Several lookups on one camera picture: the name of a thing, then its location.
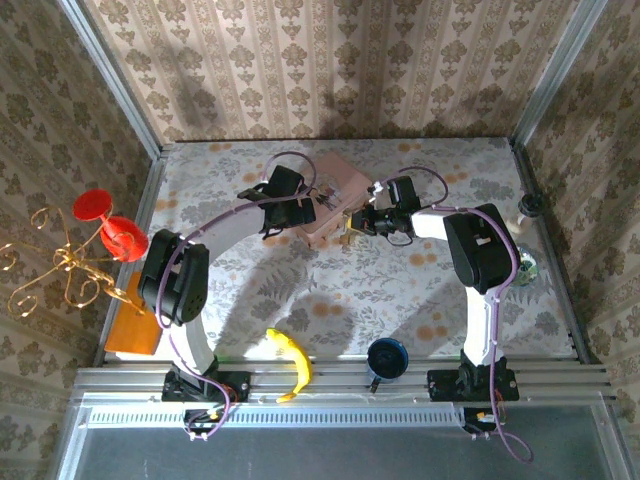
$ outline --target metal base plate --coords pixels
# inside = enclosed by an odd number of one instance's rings
[[[432,402],[488,402],[489,389],[484,388],[473,392],[471,395],[463,395],[458,384],[458,370],[429,370],[427,372],[427,385],[429,397]],[[516,375],[513,370],[507,370],[503,374],[502,381],[496,384],[496,389],[505,401],[517,401],[520,399]]]

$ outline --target small bottle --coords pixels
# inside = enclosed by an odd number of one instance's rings
[[[518,213],[507,219],[507,228],[513,238],[523,235],[536,217],[544,211],[544,199],[540,194],[527,193],[518,202]]]

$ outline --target red goblet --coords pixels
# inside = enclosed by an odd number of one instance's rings
[[[149,239],[128,218],[108,216],[112,205],[109,192],[95,188],[76,199],[73,215],[83,222],[100,219],[100,238],[105,248],[120,262],[135,262],[147,251]]]

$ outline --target mug handle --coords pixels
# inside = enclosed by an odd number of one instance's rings
[[[380,377],[376,377],[373,379],[373,382],[371,382],[371,387],[369,388],[369,392],[376,393],[376,391],[378,390],[378,385],[380,385]]]

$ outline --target floor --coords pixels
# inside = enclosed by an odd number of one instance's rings
[[[429,166],[449,182],[447,204],[492,202],[505,219],[522,194],[502,138],[185,143],[171,151],[150,234],[161,228],[187,234],[224,212],[238,192],[258,182],[269,157],[284,150],[312,159],[334,151],[374,180],[401,167]],[[297,157],[282,160],[302,168]],[[412,177],[424,202],[442,195],[427,174]],[[508,291],[502,348],[519,356],[573,356],[535,229],[517,244],[533,254],[540,273]],[[310,249],[289,231],[267,241],[256,235],[215,260],[209,276],[203,323],[210,346],[223,357],[274,358],[265,337],[273,326],[320,357],[363,355],[386,336],[403,342],[410,356],[447,357],[458,355],[465,339],[464,289],[441,241],[399,248],[359,236],[344,246],[334,235]]]

